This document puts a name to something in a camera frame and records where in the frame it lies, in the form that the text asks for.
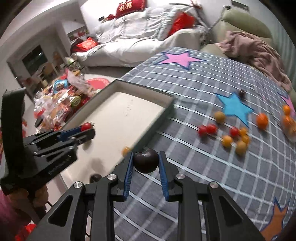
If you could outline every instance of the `red pillow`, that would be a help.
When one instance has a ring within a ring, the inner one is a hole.
[[[168,36],[171,36],[172,34],[174,34],[180,29],[192,28],[193,24],[194,24],[194,17],[183,12],[175,20],[170,32],[168,33]]]
[[[120,18],[132,12],[144,10],[146,0],[125,0],[120,3],[116,10],[116,18]]]
[[[98,43],[94,41],[91,37],[89,37],[87,40],[76,45],[76,52],[86,52],[97,45]]]

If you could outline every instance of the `blue gripper pad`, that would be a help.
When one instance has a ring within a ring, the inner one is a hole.
[[[79,132],[81,132],[81,126],[73,128],[68,131],[63,131],[63,132],[61,132],[61,134],[59,136],[59,141],[67,141],[70,136],[75,135]]]
[[[165,172],[165,167],[163,164],[163,160],[161,155],[159,156],[159,164],[158,164],[158,169],[159,169],[159,175],[160,175],[160,181],[161,181],[161,187],[163,189],[163,196],[165,197],[165,200],[168,201],[168,179],[166,176],[166,172]]]
[[[129,195],[132,176],[133,176],[133,153],[131,154],[131,158],[128,162],[128,168],[126,170],[126,176],[124,178],[123,196],[124,196],[125,200],[127,199],[128,195]]]

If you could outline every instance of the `yellow cherry tomato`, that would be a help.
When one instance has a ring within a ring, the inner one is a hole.
[[[225,148],[230,148],[232,142],[233,142],[233,139],[232,139],[231,136],[223,136],[223,137],[222,137],[222,145],[223,145]]]
[[[122,154],[123,157],[125,157],[125,156],[127,155],[127,153],[130,152],[130,151],[131,151],[131,148],[125,146],[125,147],[122,149],[121,154]]]
[[[242,156],[246,153],[247,148],[248,148],[248,146],[246,143],[244,143],[243,141],[238,141],[237,147],[235,149],[235,153],[239,156]]]
[[[248,136],[248,135],[244,135],[244,136],[242,136],[242,141],[248,145],[249,142],[250,142],[250,138],[249,138],[249,136]]]
[[[217,111],[214,114],[214,118],[216,119],[216,122],[221,124],[225,121],[225,114],[222,111]]]
[[[247,133],[248,133],[248,130],[247,130],[247,128],[245,128],[245,127],[242,127],[242,128],[239,130],[239,134],[240,134],[241,137],[245,136]]]

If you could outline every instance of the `gray checkered fabric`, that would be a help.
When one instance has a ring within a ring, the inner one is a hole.
[[[188,51],[171,48],[166,52]],[[168,161],[194,181],[217,181],[238,203],[259,230],[270,221],[274,198],[281,207],[289,205],[284,224],[295,206],[295,145],[278,126],[286,95],[259,71],[233,60],[190,50],[204,62],[191,63],[186,70],[177,64],[157,64],[166,59],[159,53],[122,77],[176,96],[175,111],[163,123],[147,147],[165,151]],[[248,115],[251,143],[243,158],[235,148],[226,151],[222,135],[232,126],[244,126],[236,117],[227,117],[216,137],[201,141],[197,126],[215,123],[213,115],[222,110],[215,93],[229,96],[246,91],[245,103],[254,109]],[[267,131],[259,132],[256,116],[267,113]],[[130,195],[125,203],[114,204],[115,234],[118,240],[176,240],[178,204],[167,203],[162,195],[159,172],[141,174],[134,170]],[[205,221],[201,215],[202,235]]]

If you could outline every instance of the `blue star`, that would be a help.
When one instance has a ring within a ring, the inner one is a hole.
[[[242,103],[235,93],[230,97],[220,94],[216,94],[216,96],[224,104],[224,114],[226,116],[236,116],[248,126],[247,114],[254,111],[252,108]]]

